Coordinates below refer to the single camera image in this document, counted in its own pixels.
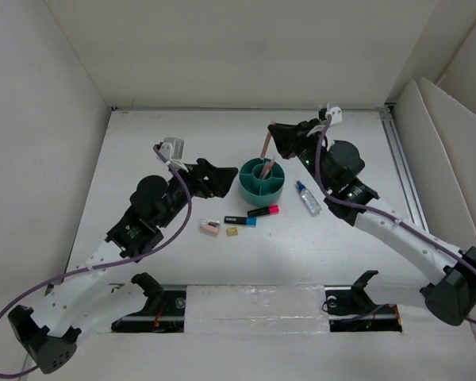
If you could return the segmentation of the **brown translucent pen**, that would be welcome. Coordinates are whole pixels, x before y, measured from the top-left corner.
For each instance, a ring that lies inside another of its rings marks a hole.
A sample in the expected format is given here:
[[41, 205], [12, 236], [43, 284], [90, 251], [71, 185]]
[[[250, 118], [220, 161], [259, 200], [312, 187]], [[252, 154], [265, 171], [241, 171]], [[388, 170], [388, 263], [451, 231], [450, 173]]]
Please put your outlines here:
[[271, 142], [271, 132], [269, 131], [269, 129], [267, 129], [267, 134], [266, 134], [265, 140], [263, 142], [263, 147], [261, 149], [261, 153], [259, 155], [259, 158], [261, 160], [264, 160], [266, 158], [267, 150], [269, 148], [270, 142]]

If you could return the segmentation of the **blue capped black highlighter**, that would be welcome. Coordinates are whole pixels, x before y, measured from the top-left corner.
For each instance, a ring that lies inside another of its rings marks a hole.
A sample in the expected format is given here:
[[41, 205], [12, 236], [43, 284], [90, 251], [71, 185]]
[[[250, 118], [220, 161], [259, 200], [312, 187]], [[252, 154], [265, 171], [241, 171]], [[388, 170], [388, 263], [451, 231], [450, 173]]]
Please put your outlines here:
[[247, 226], [247, 227], [256, 227], [257, 219], [255, 217], [225, 216], [224, 223], [227, 225], [241, 225], [241, 226]]

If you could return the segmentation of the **pink capped black highlighter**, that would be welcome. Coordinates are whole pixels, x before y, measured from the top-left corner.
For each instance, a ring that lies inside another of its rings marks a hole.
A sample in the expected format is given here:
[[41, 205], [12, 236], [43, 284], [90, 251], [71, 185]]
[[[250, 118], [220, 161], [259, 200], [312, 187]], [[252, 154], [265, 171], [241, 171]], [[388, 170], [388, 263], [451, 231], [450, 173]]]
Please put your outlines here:
[[280, 208], [278, 205], [270, 205], [270, 206], [264, 206], [264, 207], [256, 208], [253, 210], [249, 210], [247, 212], [247, 216], [258, 218], [258, 217], [265, 217], [268, 215], [275, 215], [275, 214], [278, 214], [279, 212], [280, 212]]

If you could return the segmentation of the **red translucent pen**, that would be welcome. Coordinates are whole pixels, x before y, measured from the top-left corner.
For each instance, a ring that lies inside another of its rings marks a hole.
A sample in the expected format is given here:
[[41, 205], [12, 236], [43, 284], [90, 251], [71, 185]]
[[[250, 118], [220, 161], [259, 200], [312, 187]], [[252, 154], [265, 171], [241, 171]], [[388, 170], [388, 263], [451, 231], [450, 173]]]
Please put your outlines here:
[[264, 179], [266, 179], [268, 177], [268, 175], [270, 174], [271, 169], [275, 164], [275, 161], [276, 161], [276, 156], [273, 156], [273, 158], [270, 160], [270, 162], [271, 162], [270, 171], [268, 172], [267, 176]]

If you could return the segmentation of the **purple translucent pen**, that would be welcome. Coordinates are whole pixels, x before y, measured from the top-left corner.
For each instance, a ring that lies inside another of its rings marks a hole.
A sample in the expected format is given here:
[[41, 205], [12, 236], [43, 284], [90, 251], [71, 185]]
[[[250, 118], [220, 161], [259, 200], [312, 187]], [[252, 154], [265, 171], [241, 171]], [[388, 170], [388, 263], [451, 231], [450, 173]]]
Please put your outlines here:
[[264, 164], [263, 169], [262, 169], [262, 171], [260, 173], [260, 176], [259, 176], [260, 179], [264, 179], [267, 176], [268, 172], [270, 171], [270, 166], [271, 166], [270, 161], [268, 161]]

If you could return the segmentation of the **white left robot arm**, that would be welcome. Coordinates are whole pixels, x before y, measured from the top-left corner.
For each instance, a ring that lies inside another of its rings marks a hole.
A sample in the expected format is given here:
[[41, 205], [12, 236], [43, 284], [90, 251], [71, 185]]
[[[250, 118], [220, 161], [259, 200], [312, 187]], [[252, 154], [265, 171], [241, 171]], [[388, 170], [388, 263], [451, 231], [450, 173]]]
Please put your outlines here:
[[224, 198], [238, 170], [208, 160], [167, 164], [170, 180], [150, 175], [139, 181], [123, 217], [80, 267], [53, 281], [53, 289], [31, 306], [17, 304], [7, 315], [17, 341], [45, 375], [59, 370], [83, 339], [135, 312], [160, 308], [163, 287], [139, 262], [165, 247], [162, 229], [193, 198]]

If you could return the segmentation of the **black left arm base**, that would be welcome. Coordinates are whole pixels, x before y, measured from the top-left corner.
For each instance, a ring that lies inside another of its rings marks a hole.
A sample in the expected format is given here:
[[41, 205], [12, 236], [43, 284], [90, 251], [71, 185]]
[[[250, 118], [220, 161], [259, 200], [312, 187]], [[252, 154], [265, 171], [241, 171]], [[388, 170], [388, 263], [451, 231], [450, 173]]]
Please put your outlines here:
[[183, 333], [186, 312], [186, 286], [160, 285], [148, 273], [132, 277], [146, 298], [141, 310], [111, 325], [113, 333]]

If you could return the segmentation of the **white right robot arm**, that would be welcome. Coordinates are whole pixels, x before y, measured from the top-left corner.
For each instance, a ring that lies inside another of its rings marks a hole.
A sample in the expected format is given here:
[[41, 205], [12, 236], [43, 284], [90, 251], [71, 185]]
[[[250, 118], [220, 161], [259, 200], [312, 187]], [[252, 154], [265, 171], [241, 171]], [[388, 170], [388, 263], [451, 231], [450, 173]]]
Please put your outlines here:
[[296, 125], [271, 124], [278, 154], [298, 158], [324, 194], [330, 212], [377, 238], [416, 267], [428, 280], [420, 289], [424, 305], [442, 322], [458, 326], [476, 306], [476, 247], [463, 250], [406, 221], [361, 180], [359, 150], [345, 140], [328, 142], [331, 116]]

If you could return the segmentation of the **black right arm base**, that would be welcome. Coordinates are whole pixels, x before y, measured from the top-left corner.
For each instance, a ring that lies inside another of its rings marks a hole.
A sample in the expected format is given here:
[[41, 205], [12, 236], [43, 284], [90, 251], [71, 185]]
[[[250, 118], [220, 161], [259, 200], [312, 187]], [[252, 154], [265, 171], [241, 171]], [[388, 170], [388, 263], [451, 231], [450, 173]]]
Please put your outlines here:
[[367, 270], [351, 285], [325, 286], [321, 310], [328, 315], [331, 333], [402, 333], [394, 304], [376, 304], [366, 293], [377, 270]]

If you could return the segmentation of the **teal round divided organizer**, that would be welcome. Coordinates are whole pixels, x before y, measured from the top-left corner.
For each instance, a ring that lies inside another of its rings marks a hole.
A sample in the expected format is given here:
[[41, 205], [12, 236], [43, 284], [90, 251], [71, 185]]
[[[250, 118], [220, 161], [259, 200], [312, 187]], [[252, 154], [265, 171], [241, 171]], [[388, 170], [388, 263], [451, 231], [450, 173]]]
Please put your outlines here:
[[269, 159], [254, 158], [246, 162], [239, 172], [239, 191], [243, 200], [253, 206], [270, 206], [275, 204], [282, 194], [285, 172], [274, 163], [264, 178], [263, 168]]

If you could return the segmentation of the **pink white mini stapler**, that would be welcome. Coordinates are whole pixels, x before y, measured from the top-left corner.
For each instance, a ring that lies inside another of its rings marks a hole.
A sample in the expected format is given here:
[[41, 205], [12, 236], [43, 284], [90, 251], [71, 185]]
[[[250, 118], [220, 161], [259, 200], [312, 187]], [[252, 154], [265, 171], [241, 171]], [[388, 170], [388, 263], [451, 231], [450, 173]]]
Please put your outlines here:
[[205, 234], [216, 237], [221, 231], [221, 223], [218, 220], [202, 218], [199, 221], [199, 229]]

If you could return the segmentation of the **yellow eraser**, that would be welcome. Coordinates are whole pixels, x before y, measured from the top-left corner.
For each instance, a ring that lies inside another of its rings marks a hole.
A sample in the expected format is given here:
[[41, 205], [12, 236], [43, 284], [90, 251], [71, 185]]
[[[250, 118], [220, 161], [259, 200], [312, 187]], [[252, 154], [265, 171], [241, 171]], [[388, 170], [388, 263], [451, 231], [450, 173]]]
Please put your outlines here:
[[238, 228], [237, 227], [230, 227], [226, 229], [226, 234], [229, 237], [236, 236], [238, 234]]

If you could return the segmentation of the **clear blue-capped spray bottle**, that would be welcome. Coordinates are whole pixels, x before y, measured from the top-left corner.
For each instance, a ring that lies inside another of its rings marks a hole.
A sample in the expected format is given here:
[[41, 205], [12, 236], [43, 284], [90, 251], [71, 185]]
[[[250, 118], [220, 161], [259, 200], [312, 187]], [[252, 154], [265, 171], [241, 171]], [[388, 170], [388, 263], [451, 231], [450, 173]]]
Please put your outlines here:
[[315, 217], [321, 212], [321, 206], [313, 194], [305, 187], [301, 181], [296, 182], [297, 192], [303, 201], [306, 209]]

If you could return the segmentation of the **white foam boards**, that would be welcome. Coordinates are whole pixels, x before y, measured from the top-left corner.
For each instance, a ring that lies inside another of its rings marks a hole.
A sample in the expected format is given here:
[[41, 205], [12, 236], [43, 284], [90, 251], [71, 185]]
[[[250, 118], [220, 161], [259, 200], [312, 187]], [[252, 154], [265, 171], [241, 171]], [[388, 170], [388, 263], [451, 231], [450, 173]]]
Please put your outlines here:
[[408, 81], [393, 119], [429, 230], [476, 246], [476, 114], [421, 79]]

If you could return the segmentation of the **aluminium rail right side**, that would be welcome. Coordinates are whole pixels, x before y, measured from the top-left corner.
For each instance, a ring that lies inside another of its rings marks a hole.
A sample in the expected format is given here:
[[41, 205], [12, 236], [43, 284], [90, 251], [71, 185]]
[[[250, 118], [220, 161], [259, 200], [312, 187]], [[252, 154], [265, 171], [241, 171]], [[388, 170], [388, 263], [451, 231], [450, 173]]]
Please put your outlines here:
[[424, 211], [393, 118], [394, 107], [394, 102], [387, 102], [379, 110], [380, 120], [390, 147], [393, 165], [395, 166], [397, 176], [400, 180], [402, 194], [408, 210], [409, 218], [414, 224], [420, 226], [423, 230], [428, 231]]

